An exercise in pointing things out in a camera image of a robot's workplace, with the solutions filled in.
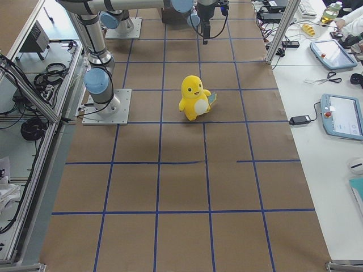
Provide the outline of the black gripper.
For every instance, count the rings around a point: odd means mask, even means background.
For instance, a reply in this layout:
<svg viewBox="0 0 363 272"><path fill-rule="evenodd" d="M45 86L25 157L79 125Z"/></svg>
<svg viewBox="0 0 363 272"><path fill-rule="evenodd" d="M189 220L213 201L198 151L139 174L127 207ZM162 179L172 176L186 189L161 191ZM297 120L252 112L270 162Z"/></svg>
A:
<svg viewBox="0 0 363 272"><path fill-rule="evenodd" d="M202 34L202 44L207 45L208 41L206 39L210 39L210 22L206 19L201 19L201 34Z"/></svg>

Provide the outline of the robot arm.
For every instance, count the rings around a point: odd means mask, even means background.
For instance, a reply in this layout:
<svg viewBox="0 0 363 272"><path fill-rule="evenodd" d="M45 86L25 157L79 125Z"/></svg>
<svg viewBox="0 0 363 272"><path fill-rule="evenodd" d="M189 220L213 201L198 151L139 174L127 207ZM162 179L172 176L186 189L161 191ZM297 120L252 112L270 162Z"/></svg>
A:
<svg viewBox="0 0 363 272"><path fill-rule="evenodd" d="M200 18L195 9L180 15L187 21L190 27L197 28L199 26ZM130 18L128 10L103 11L100 13L100 21L108 29L123 29L124 33L134 30L134 23Z"/></svg>
<svg viewBox="0 0 363 272"><path fill-rule="evenodd" d="M113 55L105 45L105 38L101 32L100 13L110 16L122 14L132 9L172 8L183 14L189 20L189 25L202 37L203 44L215 39L217 35L210 35L210 20L214 16L215 8L221 9L222 15L228 18L229 1L58 1L69 13L77 33L80 34L81 43L88 49L88 60L94 66L107 68L109 63L114 64Z"/></svg>

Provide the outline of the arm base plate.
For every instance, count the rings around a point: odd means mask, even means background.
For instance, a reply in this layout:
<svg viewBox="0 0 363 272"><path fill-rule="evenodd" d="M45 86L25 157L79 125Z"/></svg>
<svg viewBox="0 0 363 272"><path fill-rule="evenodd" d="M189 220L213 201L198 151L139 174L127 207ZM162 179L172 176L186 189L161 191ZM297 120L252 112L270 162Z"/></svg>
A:
<svg viewBox="0 0 363 272"><path fill-rule="evenodd" d="M104 107L94 103L91 95L88 96L88 103L92 105L85 109L82 116L84 125L126 125L128 123L131 89L115 89L114 98Z"/></svg>
<svg viewBox="0 0 363 272"><path fill-rule="evenodd" d="M138 39L141 33L142 18L127 18L106 23L105 38L109 40Z"/></svg>

